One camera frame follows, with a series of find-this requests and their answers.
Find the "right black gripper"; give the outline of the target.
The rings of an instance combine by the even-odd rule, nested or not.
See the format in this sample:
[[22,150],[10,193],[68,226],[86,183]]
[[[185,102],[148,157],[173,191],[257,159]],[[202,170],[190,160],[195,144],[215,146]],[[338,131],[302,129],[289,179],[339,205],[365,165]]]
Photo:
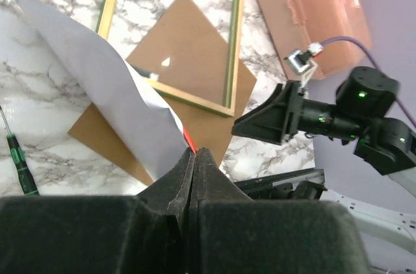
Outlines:
[[304,98],[299,81],[278,84],[261,105],[236,119],[231,134],[282,144],[298,131],[335,137],[335,105]]

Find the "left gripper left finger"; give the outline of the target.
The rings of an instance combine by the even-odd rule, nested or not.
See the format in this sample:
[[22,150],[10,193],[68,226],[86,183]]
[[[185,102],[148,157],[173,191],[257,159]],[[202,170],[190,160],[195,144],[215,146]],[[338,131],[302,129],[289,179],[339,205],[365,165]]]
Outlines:
[[136,196],[1,199],[2,273],[184,273],[187,149]]

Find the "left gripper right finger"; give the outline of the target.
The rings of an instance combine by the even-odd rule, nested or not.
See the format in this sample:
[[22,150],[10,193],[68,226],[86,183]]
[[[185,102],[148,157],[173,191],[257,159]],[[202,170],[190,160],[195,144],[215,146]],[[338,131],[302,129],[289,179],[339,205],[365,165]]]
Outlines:
[[369,273],[354,218],[337,203],[254,201],[196,154],[191,196],[193,273]]

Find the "sunset photo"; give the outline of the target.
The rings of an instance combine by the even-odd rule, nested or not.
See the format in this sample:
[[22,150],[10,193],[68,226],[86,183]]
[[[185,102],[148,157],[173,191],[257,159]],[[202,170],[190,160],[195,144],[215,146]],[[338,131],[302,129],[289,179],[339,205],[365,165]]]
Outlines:
[[195,153],[172,107],[104,38],[49,4],[15,2],[153,180]]

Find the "brown cardboard backing board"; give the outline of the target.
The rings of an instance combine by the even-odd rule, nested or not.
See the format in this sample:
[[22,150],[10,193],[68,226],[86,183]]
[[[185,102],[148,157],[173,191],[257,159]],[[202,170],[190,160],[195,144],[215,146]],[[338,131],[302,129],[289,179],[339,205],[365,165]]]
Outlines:
[[[175,0],[127,57],[132,66],[155,71],[169,87],[220,104],[225,92],[228,43],[193,0]],[[197,148],[207,147],[221,163],[231,141],[234,118],[165,97]],[[69,130],[69,135],[144,184],[151,184],[136,160],[94,105]]]

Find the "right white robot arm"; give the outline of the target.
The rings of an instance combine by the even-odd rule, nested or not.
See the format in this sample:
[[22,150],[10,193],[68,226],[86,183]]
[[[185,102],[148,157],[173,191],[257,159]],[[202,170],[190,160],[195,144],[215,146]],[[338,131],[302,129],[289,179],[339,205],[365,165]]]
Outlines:
[[[387,117],[397,100],[398,81],[359,66],[338,87],[334,104],[307,99],[300,81],[279,84],[257,108],[234,122],[232,134],[280,145],[298,132],[355,143],[354,154],[380,175],[415,193],[415,133],[401,120]],[[347,207],[360,231],[415,252],[415,216],[345,197],[322,184],[280,179],[242,182],[253,199],[316,199]]]

